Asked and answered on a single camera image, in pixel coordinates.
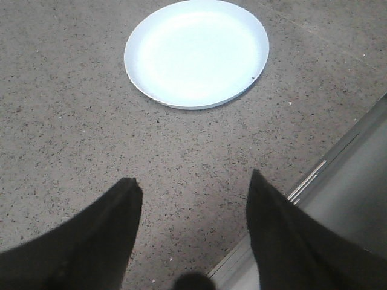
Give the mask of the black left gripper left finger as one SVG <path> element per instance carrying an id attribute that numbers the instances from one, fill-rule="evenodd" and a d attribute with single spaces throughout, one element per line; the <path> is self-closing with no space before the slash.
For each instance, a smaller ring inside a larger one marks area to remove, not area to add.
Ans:
<path id="1" fill-rule="evenodd" d="M 1 289 L 120 289 L 143 192 L 122 178 L 62 225 L 1 253 Z"/>

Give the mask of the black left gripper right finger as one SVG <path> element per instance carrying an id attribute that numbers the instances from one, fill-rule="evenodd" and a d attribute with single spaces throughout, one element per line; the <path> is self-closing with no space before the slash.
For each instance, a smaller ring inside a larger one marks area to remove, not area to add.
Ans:
<path id="1" fill-rule="evenodd" d="M 246 204 L 261 289 L 386 289 L 386 260 L 292 204 L 258 169 Z"/>

